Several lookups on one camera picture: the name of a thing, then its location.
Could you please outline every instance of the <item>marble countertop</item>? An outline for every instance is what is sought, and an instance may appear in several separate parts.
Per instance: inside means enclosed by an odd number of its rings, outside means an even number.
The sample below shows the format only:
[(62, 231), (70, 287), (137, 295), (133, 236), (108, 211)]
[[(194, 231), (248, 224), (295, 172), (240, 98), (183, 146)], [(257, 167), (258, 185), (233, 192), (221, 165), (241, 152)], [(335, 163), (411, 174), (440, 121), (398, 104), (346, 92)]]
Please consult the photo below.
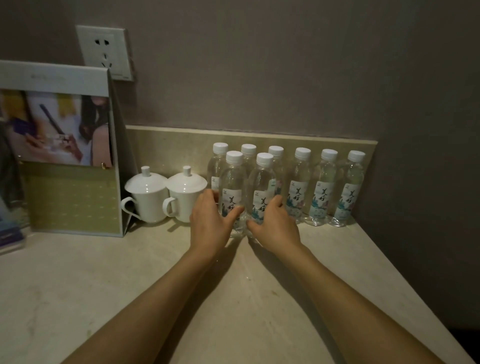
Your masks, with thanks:
[[(299, 225), (333, 272), (447, 364), (473, 363), (358, 224)], [(0, 256), (0, 363), (59, 363), (188, 249), (167, 220), (124, 238), (33, 233)], [(344, 363), (292, 274), (247, 238), (232, 240), (187, 303), (159, 363)]]

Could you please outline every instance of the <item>plastic water bottle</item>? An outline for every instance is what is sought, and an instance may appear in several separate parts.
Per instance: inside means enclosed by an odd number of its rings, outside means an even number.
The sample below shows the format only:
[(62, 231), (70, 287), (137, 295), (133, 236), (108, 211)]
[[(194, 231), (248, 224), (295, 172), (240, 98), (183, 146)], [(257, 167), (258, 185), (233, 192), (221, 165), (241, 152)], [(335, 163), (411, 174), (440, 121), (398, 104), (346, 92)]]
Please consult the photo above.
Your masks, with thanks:
[(257, 165), (247, 183), (246, 218), (262, 224), (265, 208), (275, 193), (276, 176), (272, 169), (274, 157), (270, 153), (258, 153)]
[[(232, 150), (227, 152), (227, 166), (220, 174), (218, 184), (218, 211), (222, 216), (228, 213), (236, 206), (245, 206), (244, 185), (247, 180), (245, 167), (242, 165), (242, 152)], [(233, 225), (231, 237), (240, 236), (243, 233), (245, 221), (240, 217)]]
[(285, 208), (288, 214), (297, 220), (297, 223), (301, 219), (301, 212), (305, 205), (305, 192), (312, 175), (308, 161), (310, 153), (308, 148), (297, 148), (295, 160), (288, 170), (288, 196)]
[(327, 209), (336, 182), (338, 152), (333, 149), (322, 150), (322, 161), (313, 168), (311, 186), (307, 190), (303, 208), (303, 221), (319, 226), (326, 223)]
[(207, 188), (218, 191), (218, 180), (223, 168), (227, 166), (225, 155), (228, 152), (227, 143), (213, 144), (213, 157), (208, 161), (207, 166)]
[(342, 227), (347, 224), (363, 182), (364, 172), (361, 163), (364, 157), (365, 153), (358, 150), (350, 150), (348, 154), (348, 161), (341, 171), (342, 195), (330, 221), (332, 226)]
[(268, 152), (273, 156), (272, 169), (276, 176), (275, 195), (282, 194), (283, 179), (285, 170), (283, 167), (283, 148), (281, 146), (270, 146)]
[(255, 155), (257, 154), (257, 146), (253, 144), (243, 144), (241, 146), (241, 152), (243, 153), (243, 165), (245, 166), (248, 178), (256, 166)]

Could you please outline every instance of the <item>outlet faceplate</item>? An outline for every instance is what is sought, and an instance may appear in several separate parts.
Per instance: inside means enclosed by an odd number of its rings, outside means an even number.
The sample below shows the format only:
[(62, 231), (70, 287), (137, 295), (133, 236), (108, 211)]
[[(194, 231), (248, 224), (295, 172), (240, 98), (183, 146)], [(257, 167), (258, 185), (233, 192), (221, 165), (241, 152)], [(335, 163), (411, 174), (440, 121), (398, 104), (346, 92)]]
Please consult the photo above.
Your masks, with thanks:
[(85, 25), (76, 29), (85, 66), (110, 68), (114, 80), (133, 81), (125, 29)]

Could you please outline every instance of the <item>photo of woman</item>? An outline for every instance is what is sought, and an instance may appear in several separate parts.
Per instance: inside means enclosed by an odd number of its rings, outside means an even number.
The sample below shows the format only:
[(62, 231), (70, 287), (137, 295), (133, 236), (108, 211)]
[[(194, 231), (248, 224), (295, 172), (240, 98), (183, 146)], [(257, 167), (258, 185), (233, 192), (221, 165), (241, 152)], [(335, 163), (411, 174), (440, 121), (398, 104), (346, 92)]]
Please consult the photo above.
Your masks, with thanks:
[(109, 99), (2, 90), (10, 143), (22, 160), (111, 167)]

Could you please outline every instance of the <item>long dark hair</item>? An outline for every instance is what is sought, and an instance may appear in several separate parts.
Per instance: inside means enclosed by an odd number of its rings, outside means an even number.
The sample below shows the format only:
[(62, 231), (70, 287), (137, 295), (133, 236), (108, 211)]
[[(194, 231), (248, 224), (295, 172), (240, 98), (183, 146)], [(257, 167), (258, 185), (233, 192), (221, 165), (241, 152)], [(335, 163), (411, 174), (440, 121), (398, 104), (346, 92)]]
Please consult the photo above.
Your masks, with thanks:
[(109, 103), (97, 106), (93, 103), (91, 96), (82, 95), (82, 121), (78, 131), (86, 142), (92, 140), (94, 131), (102, 125), (108, 124)]

